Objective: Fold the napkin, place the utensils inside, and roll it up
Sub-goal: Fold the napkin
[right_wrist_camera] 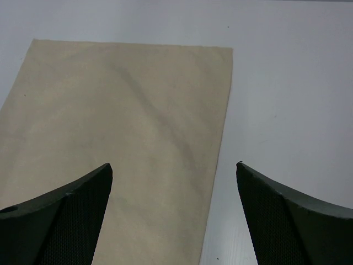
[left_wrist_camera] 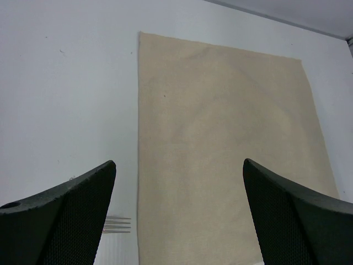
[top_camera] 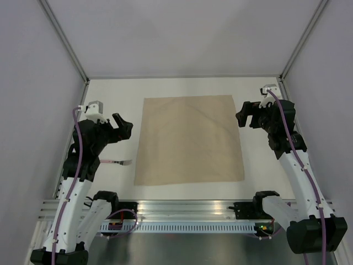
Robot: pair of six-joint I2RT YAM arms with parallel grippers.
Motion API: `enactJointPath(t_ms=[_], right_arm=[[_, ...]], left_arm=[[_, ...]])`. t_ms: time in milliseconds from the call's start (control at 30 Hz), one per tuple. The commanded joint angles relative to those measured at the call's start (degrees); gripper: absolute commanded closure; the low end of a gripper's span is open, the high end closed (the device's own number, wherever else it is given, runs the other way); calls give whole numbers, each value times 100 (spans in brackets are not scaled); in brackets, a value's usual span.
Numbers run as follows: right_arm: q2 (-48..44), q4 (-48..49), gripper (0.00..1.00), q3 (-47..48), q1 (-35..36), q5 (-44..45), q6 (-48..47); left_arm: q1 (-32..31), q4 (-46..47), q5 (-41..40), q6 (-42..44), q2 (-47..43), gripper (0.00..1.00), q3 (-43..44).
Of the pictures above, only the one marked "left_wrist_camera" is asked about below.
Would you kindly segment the silver metal fork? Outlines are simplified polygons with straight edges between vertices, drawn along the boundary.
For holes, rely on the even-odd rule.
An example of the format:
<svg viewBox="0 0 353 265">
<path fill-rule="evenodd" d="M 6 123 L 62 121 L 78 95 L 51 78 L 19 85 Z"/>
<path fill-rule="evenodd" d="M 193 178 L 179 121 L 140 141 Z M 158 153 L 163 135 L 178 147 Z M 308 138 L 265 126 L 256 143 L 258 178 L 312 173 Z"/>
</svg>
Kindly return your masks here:
<svg viewBox="0 0 353 265">
<path fill-rule="evenodd" d="M 103 234 L 128 234 L 131 232 L 131 218 L 107 216 L 103 226 Z"/>
</svg>

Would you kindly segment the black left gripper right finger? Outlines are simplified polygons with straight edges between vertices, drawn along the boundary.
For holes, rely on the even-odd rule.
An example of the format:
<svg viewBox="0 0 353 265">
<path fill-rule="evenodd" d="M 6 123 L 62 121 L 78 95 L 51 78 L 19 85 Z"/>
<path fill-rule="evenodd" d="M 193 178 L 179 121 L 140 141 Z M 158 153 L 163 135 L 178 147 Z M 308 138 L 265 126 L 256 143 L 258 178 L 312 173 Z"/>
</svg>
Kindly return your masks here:
<svg viewBox="0 0 353 265">
<path fill-rule="evenodd" d="M 352 264 L 352 204 L 251 159 L 243 181 L 265 264 Z"/>
</svg>

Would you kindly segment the beige cloth napkin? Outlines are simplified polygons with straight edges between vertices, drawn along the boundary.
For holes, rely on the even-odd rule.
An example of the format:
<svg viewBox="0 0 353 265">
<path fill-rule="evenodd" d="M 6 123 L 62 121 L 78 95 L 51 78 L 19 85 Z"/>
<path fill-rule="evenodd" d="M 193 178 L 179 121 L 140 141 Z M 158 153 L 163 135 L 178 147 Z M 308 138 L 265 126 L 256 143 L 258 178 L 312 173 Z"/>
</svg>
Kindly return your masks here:
<svg viewBox="0 0 353 265">
<path fill-rule="evenodd" d="M 250 158 L 338 197 L 301 60 L 141 33 L 140 264 L 256 264 Z"/>
</svg>

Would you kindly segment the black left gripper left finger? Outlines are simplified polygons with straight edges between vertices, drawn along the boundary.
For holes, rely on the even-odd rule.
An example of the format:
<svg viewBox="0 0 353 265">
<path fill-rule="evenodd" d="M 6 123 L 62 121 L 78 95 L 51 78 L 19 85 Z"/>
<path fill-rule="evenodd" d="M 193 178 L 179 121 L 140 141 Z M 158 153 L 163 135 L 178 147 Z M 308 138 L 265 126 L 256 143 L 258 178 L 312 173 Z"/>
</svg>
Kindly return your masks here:
<svg viewBox="0 0 353 265">
<path fill-rule="evenodd" d="M 93 264 L 113 192 L 107 161 L 1 207 L 1 264 Z"/>
</svg>

